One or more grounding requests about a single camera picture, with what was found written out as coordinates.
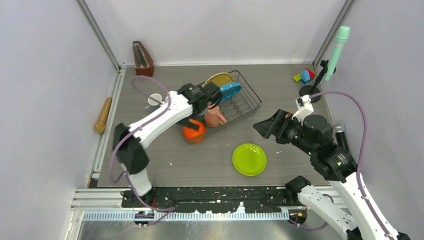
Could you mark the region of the pink ceramic mug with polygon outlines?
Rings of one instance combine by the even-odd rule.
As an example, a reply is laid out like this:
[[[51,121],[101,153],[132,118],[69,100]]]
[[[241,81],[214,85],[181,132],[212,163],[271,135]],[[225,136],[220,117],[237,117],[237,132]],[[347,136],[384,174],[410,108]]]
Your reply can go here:
[[[206,125],[212,128],[219,127],[227,123],[227,119],[223,116],[218,106],[210,105],[205,113],[204,120]]]

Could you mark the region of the yellow woven bamboo plate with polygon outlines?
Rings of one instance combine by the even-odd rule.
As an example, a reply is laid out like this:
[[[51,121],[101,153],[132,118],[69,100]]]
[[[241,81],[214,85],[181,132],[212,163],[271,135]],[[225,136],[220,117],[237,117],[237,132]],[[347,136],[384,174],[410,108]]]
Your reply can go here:
[[[228,72],[220,72],[220,73],[214,74],[209,79],[207,79],[202,84],[202,87],[204,88],[209,83],[214,83],[218,87],[221,87],[223,85],[232,83],[233,81],[234,81],[233,76],[230,73],[228,73]]]

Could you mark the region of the blue polka dot plate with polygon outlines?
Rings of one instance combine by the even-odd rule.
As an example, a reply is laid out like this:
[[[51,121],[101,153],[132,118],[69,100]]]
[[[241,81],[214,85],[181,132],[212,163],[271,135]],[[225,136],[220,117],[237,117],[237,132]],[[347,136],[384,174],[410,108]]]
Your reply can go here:
[[[235,81],[222,85],[220,87],[220,91],[222,93],[222,99],[220,101],[220,104],[234,97],[240,92],[241,89],[242,86]]]

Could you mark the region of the green plate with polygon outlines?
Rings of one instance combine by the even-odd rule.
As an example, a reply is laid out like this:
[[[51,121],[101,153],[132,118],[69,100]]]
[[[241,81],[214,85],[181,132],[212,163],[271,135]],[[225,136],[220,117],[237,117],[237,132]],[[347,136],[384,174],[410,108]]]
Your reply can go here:
[[[244,143],[233,151],[232,164],[240,174],[254,177],[265,170],[267,166],[267,155],[258,145]]]

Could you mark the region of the orange bowl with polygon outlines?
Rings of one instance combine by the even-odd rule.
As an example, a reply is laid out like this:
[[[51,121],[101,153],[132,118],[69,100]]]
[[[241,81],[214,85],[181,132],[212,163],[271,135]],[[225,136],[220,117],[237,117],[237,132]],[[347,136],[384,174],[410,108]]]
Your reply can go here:
[[[197,120],[189,119],[189,122],[198,126],[198,130],[183,126],[182,134],[186,141],[189,143],[199,143],[205,138],[206,127],[205,125]]]

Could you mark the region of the grey ceramic mug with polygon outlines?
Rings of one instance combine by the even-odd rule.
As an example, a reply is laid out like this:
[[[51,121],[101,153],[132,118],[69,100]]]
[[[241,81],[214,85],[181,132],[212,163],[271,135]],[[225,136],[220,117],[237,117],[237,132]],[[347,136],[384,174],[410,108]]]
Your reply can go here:
[[[156,111],[163,104],[163,97],[159,93],[153,93],[147,98],[148,105],[145,110],[149,113]]]

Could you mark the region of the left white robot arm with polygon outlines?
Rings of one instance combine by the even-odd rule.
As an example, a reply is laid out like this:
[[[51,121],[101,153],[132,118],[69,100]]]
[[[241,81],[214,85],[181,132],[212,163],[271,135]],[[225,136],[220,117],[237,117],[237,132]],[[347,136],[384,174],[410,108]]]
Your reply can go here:
[[[147,166],[147,147],[163,132],[175,124],[193,127],[190,119],[204,117],[209,106],[217,106],[223,98],[220,87],[208,83],[205,87],[187,83],[167,94],[167,101],[143,119],[130,124],[118,124],[114,129],[112,156],[124,169],[141,207],[153,202],[152,183]]]

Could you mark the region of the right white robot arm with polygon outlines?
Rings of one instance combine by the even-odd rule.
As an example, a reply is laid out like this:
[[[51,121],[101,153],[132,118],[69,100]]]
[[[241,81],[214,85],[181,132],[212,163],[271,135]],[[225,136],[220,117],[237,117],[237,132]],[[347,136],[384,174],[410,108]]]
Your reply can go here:
[[[310,157],[313,168],[338,192],[349,213],[341,210],[304,177],[288,182],[285,198],[291,205],[302,203],[326,221],[344,240],[408,240],[374,207],[359,165],[350,151],[334,143],[333,128],[321,115],[299,120],[279,109],[272,117],[253,128],[265,139],[275,136],[278,144],[292,144]]]

